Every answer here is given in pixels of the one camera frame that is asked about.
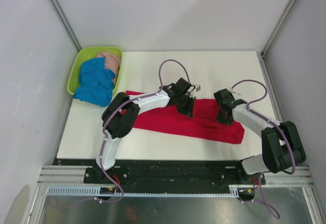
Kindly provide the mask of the red t shirt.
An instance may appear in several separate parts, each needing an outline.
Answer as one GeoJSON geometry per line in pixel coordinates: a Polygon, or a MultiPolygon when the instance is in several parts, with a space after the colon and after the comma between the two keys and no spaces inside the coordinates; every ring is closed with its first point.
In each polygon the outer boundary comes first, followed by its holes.
{"type": "Polygon", "coordinates": [[[240,123],[224,125],[216,120],[220,106],[214,99],[197,99],[194,117],[177,112],[176,107],[156,108],[137,116],[134,128],[155,132],[241,144],[245,129],[240,123]]]}

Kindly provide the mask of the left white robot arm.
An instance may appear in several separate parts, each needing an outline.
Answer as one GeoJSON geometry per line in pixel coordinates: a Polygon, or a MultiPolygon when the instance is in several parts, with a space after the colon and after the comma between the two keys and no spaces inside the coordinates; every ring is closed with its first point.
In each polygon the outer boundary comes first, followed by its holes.
{"type": "Polygon", "coordinates": [[[195,93],[200,85],[191,84],[184,78],[176,83],[162,86],[157,92],[128,96],[120,92],[102,114],[104,140],[96,163],[95,178],[101,183],[112,179],[111,168],[123,137],[127,136],[138,115],[157,108],[175,106],[177,112],[189,118],[194,116],[195,93]]]}

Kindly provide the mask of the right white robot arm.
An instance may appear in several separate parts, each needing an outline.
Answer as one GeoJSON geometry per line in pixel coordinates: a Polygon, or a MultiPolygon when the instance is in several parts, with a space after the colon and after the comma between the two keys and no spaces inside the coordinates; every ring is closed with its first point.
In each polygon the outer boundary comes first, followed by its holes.
{"type": "Polygon", "coordinates": [[[271,119],[248,106],[242,99],[235,99],[227,90],[214,93],[220,107],[216,120],[224,125],[237,122],[261,138],[262,153],[240,161],[235,179],[247,184],[256,173],[284,172],[294,174],[297,164],[306,161],[306,153],[296,125],[291,121],[271,119]]]}

